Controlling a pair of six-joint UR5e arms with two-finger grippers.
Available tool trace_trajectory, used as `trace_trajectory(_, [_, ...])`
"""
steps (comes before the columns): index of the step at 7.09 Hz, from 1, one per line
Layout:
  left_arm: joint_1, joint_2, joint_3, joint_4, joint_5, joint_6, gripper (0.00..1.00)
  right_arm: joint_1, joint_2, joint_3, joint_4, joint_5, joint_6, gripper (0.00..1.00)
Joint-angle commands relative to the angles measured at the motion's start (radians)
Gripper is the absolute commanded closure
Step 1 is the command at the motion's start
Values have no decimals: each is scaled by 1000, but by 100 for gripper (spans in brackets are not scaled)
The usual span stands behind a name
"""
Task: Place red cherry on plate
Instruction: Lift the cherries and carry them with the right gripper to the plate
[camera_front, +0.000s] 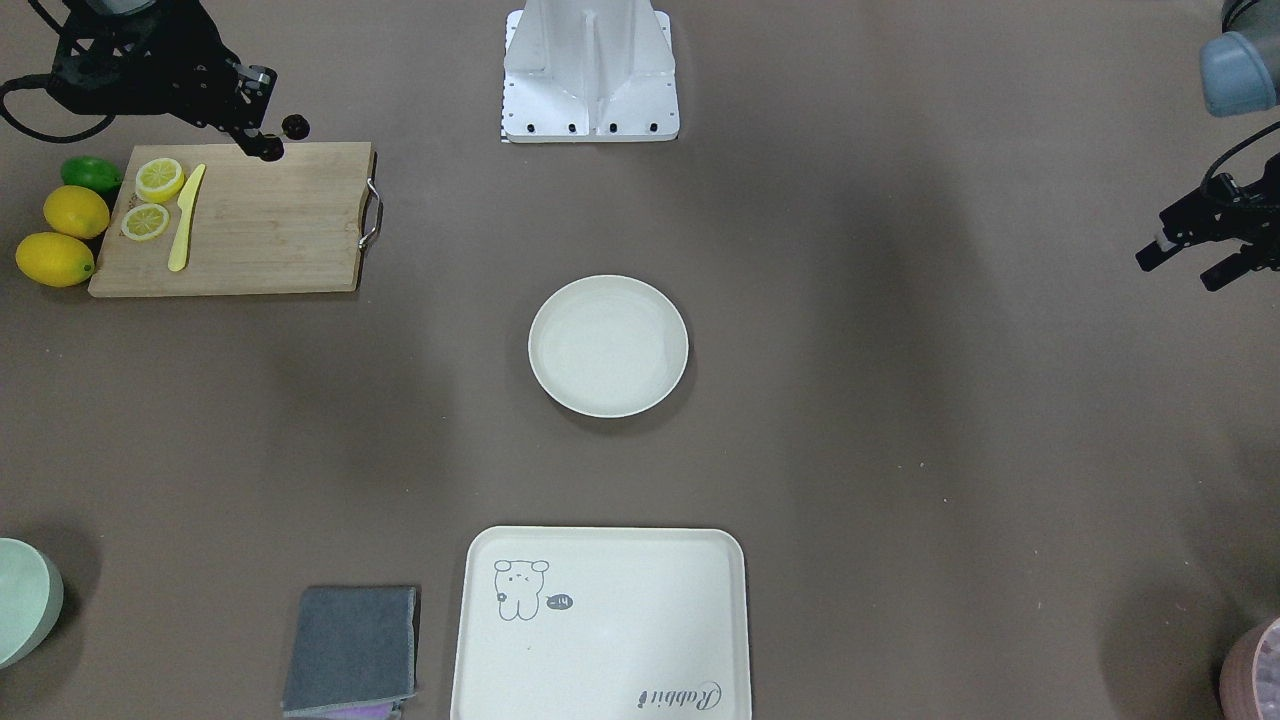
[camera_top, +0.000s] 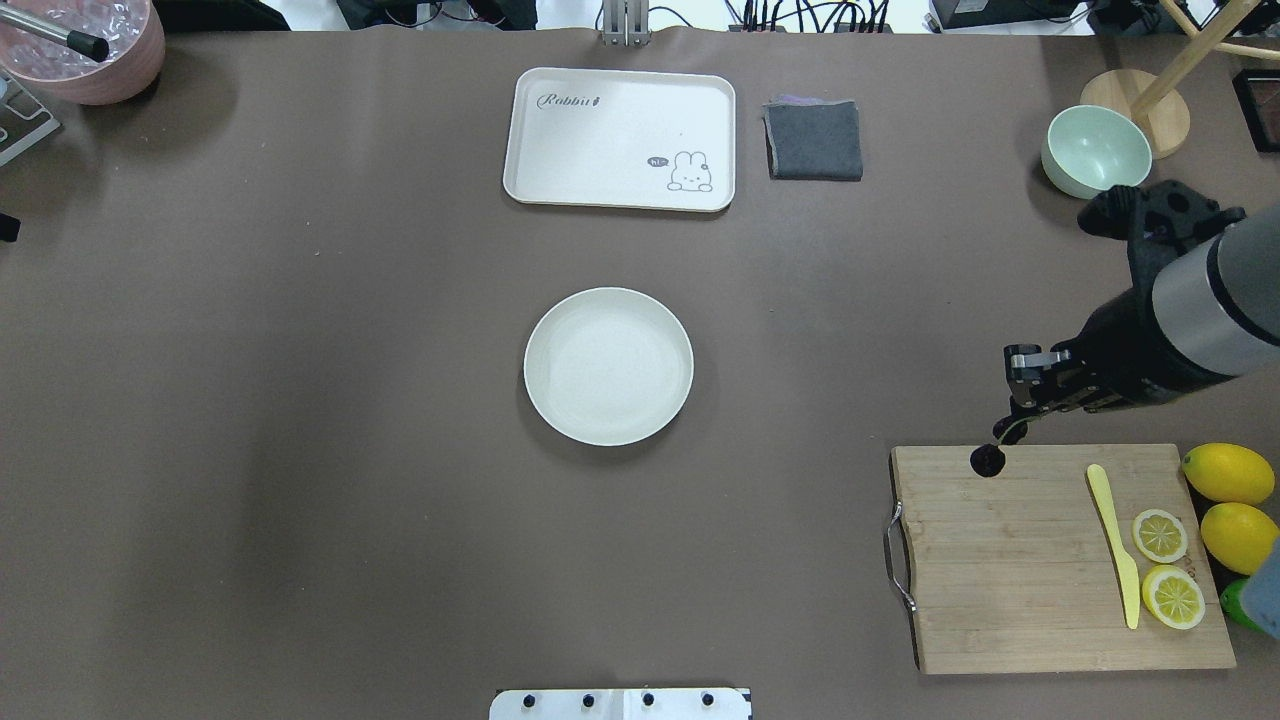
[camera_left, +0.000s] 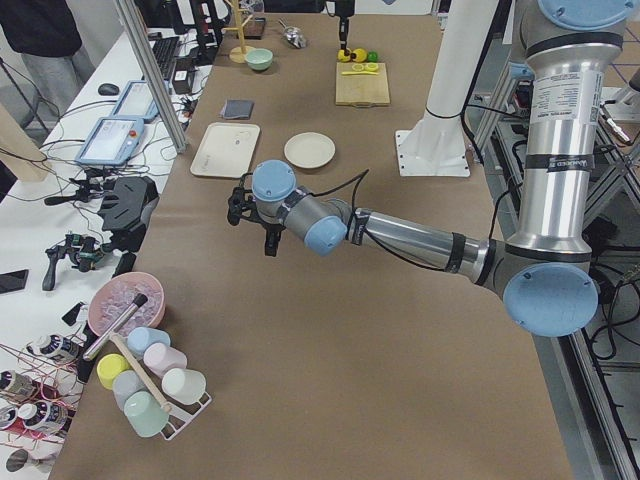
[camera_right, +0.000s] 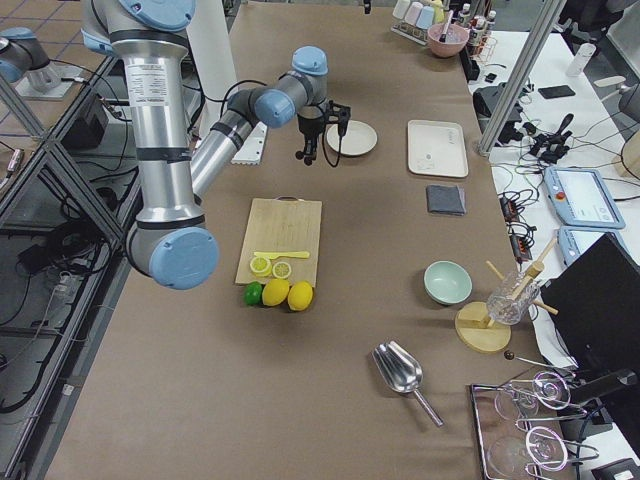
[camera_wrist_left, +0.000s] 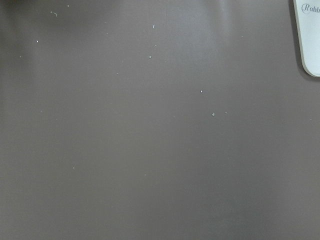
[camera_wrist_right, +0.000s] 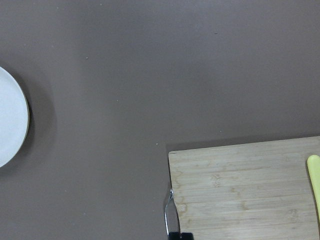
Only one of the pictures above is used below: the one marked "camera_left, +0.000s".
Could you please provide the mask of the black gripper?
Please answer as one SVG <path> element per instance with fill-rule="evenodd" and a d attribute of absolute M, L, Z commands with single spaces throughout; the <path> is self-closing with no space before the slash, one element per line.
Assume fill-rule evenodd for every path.
<path fill-rule="evenodd" d="M 259 215 L 253 192 L 245 187 L 245 180 L 251 175 L 252 172 L 243 174 L 240 177 L 239 184 L 233 188 L 231 196 L 227 200 L 227 221 L 232 226 L 237 226 L 241 220 L 262 225 L 266 230 L 264 254 L 276 257 L 281 232 L 285 230 L 285 227 L 279 223 L 267 222 Z"/>
<path fill-rule="evenodd" d="M 339 44 L 344 52 L 348 49 L 349 19 L 355 14 L 355 0 L 326 0 L 325 10 L 332 16 L 339 18 Z"/>

